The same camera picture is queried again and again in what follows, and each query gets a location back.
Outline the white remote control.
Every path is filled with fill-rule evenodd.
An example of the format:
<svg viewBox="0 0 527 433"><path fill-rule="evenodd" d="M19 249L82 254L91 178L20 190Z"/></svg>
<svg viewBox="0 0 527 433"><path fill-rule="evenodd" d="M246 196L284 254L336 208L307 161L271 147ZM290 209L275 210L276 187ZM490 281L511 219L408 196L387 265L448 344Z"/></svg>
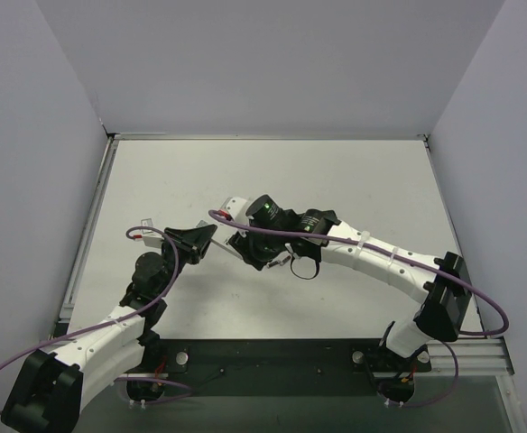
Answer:
<svg viewBox="0 0 527 433"><path fill-rule="evenodd" d="M229 244L231 237L236 233L233 227L220 223L210 224L205 220L200 220L194 229L199 231L201 257L204 257L210 248L215 247L220 252L228 253L237 259L241 258L240 253Z"/></svg>

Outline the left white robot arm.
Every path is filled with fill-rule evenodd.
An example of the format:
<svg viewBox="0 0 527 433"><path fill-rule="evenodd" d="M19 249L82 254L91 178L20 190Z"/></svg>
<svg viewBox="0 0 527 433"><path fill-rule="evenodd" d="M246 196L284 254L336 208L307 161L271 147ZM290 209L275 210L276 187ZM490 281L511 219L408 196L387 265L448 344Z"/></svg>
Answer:
<svg viewBox="0 0 527 433"><path fill-rule="evenodd" d="M140 255L125 295L99 324L75 332L50 351L24 360L0 419L17 432L71 432L81 411L123 373L152 370L160 359L153 326L183 268L199 263L214 225L159 231L137 226L128 237L153 250Z"/></svg>

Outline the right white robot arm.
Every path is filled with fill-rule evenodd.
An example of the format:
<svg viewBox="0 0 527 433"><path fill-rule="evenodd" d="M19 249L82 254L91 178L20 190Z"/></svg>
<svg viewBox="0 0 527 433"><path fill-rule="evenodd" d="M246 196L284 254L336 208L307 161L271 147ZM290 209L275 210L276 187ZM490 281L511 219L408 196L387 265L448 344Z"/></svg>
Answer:
<svg viewBox="0 0 527 433"><path fill-rule="evenodd" d="M471 293L464 259L452 252L438 257L388 244L341 220L333 210L302 213L281 208L270 196L229 198L217 212L235 232L224 244L260 271L287 253L315 266L340 265L402 292L418 305L403 321L386 329L383 344L402 358L430 340L458 339Z"/></svg>

